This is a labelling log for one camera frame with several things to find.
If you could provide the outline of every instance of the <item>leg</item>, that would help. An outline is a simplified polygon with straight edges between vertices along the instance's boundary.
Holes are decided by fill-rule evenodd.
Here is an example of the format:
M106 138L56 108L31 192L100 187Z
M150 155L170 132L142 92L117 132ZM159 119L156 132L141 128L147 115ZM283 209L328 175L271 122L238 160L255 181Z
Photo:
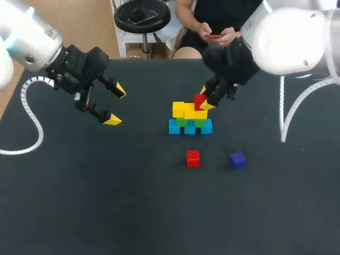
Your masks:
M203 41L198 34L191 30L187 30L182 38L179 49L173 56L173 59L187 58L200 59L202 58L203 50L208 44Z
M202 58L198 50L192 47L183 47L175 52L173 59L179 58Z

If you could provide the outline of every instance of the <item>white spiral cable wrap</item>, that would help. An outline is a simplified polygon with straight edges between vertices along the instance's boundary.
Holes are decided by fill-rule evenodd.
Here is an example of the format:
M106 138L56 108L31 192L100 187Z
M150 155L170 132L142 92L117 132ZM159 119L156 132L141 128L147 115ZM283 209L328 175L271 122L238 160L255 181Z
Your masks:
M33 78L27 80L25 82L25 84L22 86L22 89L21 89L21 103L22 103L23 108L27 112L28 116L32 119L32 121L34 122L34 124L36 125L36 127L38 129L38 132L39 132L38 141L34 145L32 145L31 147L24 149L24 150L8 151L8 150L1 150L0 149L0 154L20 155L20 154L29 153L29 152L37 149L41 145L41 143L43 142L43 139L44 139L43 127L40 125L40 122L38 121L38 119L36 118L34 113L31 111L30 107L28 106L27 100L26 100L27 88L32 83L37 82L37 81L42 81L42 82L50 85L51 87L54 87L54 80L51 80L50 78L46 78L46 77L42 77L42 76L33 77Z
M293 118L294 113L298 109L299 105L305 100L305 98L314 92L315 90L322 88L326 85L331 85L334 84L334 80L332 78L326 79L319 81L309 88L307 88L303 93L299 95L299 97L295 100L293 103L291 109L289 110L286 120L284 121L284 87L285 87L285 82L284 82L284 76L280 77L280 104L279 104L279 118L280 118L280 131L281 131L281 142L286 141L287 137L287 132L289 128L289 124Z

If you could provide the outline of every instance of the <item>smartphone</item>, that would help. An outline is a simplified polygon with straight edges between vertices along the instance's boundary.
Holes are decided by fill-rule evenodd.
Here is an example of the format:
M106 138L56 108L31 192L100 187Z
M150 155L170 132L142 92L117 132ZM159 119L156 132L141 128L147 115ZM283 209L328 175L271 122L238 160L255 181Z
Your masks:
M216 38L221 38L222 35L205 35L205 37L216 39Z
M145 7L136 8L132 11L132 15L127 19L135 26L150 21L158 16L158 13Z

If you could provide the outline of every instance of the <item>red block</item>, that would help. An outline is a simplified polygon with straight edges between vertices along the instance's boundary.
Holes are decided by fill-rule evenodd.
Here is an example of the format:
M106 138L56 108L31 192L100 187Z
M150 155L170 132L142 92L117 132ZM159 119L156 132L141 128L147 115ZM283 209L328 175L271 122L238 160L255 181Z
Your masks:
M198 150L188 150L186 152L186 165L188 167L200 166L200 154Z
M206 94L195 94L193 96L193 101L195 103L195 111L203 111L203 109L201 109L200 106L206 99L207 99Z

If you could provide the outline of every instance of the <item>green block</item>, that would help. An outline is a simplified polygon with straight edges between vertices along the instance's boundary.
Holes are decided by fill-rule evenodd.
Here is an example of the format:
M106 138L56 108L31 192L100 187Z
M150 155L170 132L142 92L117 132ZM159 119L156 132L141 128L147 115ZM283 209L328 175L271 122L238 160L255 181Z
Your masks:
M195 128L204 128L206 120L195 119Z
M176 119L176 124L177 126L187 126L188 125L188 120L186 120L185 118L177 118Z

